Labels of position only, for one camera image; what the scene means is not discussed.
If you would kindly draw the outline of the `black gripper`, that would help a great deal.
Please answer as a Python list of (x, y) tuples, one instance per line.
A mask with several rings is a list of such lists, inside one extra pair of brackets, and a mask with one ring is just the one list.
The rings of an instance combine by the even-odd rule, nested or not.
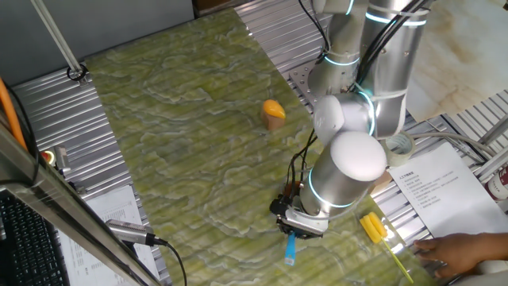
[(276, 223), (286, 237), (293, 234), (297, 239), (321, 238), (322, 224), (307, 218), (278, 218)]

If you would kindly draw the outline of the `person right hand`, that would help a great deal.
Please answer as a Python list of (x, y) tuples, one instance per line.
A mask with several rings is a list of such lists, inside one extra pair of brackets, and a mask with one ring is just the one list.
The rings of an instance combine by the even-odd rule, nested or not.
[(442, 238), (414, 241), (425, 261), (440, 261), (444, 265), (435, 271), (438, 278), (456, 276), (477, 266), (484, 259), (483, 234), (451, 234)]

